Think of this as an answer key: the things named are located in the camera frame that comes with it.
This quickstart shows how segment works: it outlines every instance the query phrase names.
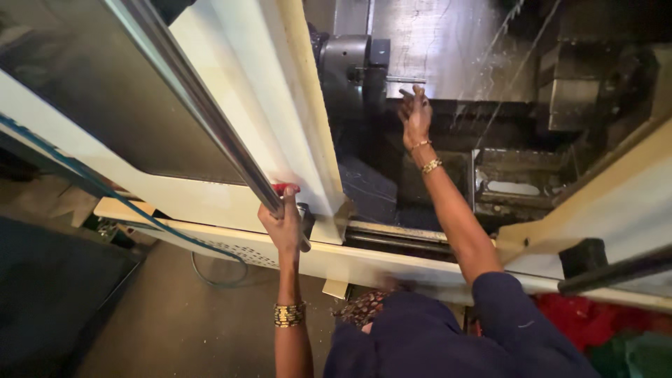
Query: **bangle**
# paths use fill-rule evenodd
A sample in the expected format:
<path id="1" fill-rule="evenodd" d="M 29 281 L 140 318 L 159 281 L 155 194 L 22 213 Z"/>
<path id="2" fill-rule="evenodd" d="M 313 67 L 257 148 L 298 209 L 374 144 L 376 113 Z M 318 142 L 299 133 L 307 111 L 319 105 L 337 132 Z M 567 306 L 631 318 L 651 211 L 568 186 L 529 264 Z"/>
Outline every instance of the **bangle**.
<path id="1" fill-rule="evenodd" d="M 281 306 L 277 303 L 274 306 L 276 327 L 287 328 L 303 324 L 306 319 L 306 302 L 297 305 Z"/>
<path id="2" fill-rule="evenodd" d="M 420 147 L 420 146 L 430 145 L 430 144 L 431 144 L 431 141 L 430 141 L 429 139 L 427 139 L 426 141 L 421 141 L 420 143 L 418 143 L 418 144 L 416 144 L 415 146 L 411 147 L 411 149 L 409 149 L 409 152 L 413 151 L 414 149 L 416 149 L 416 148 L 418 148 L 418 147 Z"/>
<path id="3" fill-rule="evenodd" d="M 428 174 L 431 172 L 434 168 L 438 167 L 439 165 L 443 165 L 444 163 L 441 161 L 441 159 L 436 158 L 429 163 L 425 164 L 424 167 L 422 167 L 422 173 Z"/>

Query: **blue cable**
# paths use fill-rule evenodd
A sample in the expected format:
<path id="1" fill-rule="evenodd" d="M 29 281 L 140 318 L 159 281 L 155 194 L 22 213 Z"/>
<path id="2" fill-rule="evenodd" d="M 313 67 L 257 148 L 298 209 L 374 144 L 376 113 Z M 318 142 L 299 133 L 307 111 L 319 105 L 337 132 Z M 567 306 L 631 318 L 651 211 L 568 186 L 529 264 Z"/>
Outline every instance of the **blue cable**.
<path id="1" fill-rule="evenodd" d="M 114 189 L 110 188 L 106 183 L 102 182 L 99 180 L 97 177 L 92 176 L 89 172 L 84 170 L 80 165 L 81 163 L 79 161 L 76 161 L 74 159 L 69 159 L 63 154 L 59 153 L 56 151 L 54 147 L 51 147 L 49 144 L 45 143 L 42 139 L 39 139 L 33 133 L 30 132 L 27 128 L 23 126 L 19 126 L 16 121 L 14 121 L 11 118 L 6 117 L 4 114 L 0 113 L 0 123 L 4 124 L 5 126 L 9 127 L 12 131 L 15 133 L 21 135 L 22 137 L 26 138 L 30 142 L 34 143 L 37 145 L 39 148 L 43 149 L 45 152 L 47 152 L 49 155 L 51 155 L 54 159 L 57 161 L 65 164 L 67 167 L 72 169 L 73 171 L 77 172 L 80 176 L 84 177 L 86 180 L 89 180 L 92 182 L 94 185 L 96 185 L 100 190 L 103 192 L 107 193 L 108 196 L 115 198 L 116 200 L 120 201 L 121 203 L 125 204 L 128 208 L 131 210 L 135 211 L 138 213 L 141 217 L 145 218 L 147 221 L 152 223 L 154 226 L 156 226 L 159 229 L 162 229 L 163 231 L 166 231 L 168 233 L 171 233 L 181 239 L 184 239 L 190 243 L 194 243 L 200 247 L 207 248 L 209 250 L 224 254 L 228 257 L 234 258 L 238 260 L 244 267 L 245 271 L 243 272 L 242 277 L 232 280 L 230 282 L 212 282 L 207 279 L 205 279 L 199 272 L 198 269 L 196 269 L 196 263 L 194 262 L 194 253 L 192 252 L 192 264 L 194 266 L 194 269 L 196 270 L 196 273 L 198 274 L 199 277 L 203 278 L 209 285 L 212 285 L 214 287 L 222 288 L 222 289 L 232 289 L 235 288 L 237 284 L 239 284 L 241 281 L 245 279 L 247 276 L 247 263 L 243 260 L 242 257 L 233 254 L 228 251 L 220 250 L 219 248 L 215 248 L 211 245 L 205 244 L 200 240 L 194 239 L 190 236 L 187 236 L 177 230 L 175 230 L 172 227 L 168 227 L 164 225 L 163 223 L 159 222 L 156 220 L 154 217 L 151 215 L 147 214 L 146 212 L 142 211 L 142 209 L 138 208 L 134 204 L 132 204 L 129 200 L 124 198 L 123 196 L 120 196 L 117 192 L 114 191 Z"/>

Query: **woman's left hand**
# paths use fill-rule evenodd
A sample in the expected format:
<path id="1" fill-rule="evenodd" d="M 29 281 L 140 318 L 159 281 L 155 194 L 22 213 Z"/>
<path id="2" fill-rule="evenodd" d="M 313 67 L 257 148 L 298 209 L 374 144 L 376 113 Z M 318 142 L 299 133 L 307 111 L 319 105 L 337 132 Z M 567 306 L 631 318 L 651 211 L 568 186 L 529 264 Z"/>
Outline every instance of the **woman's left hand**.
<path id="1" fill-rule="evenodd" d="M 276 219 L 263 204 L 259 206 L 257 216 L 278 249 L 280 265 L 298 261 L 298 246 L 301 240 L 301 217 L 296 208 L 297 185 L 285 188 L 282 201 L 285 206 L 285 217 Z"/>

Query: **floor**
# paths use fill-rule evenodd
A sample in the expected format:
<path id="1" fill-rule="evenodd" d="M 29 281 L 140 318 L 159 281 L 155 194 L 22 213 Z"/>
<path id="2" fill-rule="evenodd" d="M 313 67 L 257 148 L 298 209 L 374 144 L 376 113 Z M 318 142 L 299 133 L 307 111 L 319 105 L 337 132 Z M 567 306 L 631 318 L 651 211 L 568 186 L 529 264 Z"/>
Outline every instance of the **floor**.
<path id="1" fill-rule="evenodd" d="M 234 263 L 196 256 L 210 280 Z M 343 301 L 325 280 L 301 276 L 315 377 L 322 376 L 333 318 Z M 77 371 L 78 377 L 274 377 L 272 308 L 278 271 L 250 266 L 238 289 L 215 289 L 193 271 L 188 251 L 155 245 Z"/>

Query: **patterned fabric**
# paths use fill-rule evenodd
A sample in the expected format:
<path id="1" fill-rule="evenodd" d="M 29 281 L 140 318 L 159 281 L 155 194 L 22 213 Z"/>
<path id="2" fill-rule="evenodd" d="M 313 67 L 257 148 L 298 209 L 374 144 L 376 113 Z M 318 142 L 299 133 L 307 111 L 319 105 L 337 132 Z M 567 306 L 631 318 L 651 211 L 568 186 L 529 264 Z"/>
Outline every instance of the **patterned fabric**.
<path id="1" fill-rule="evenodd" d="M 389 294 L 389 291 L 370 291 L 357 299 L 350 300 L 343 309 L 332 315 L 361 329 L 372 322 L 382 311 L 382 300 Z"/>

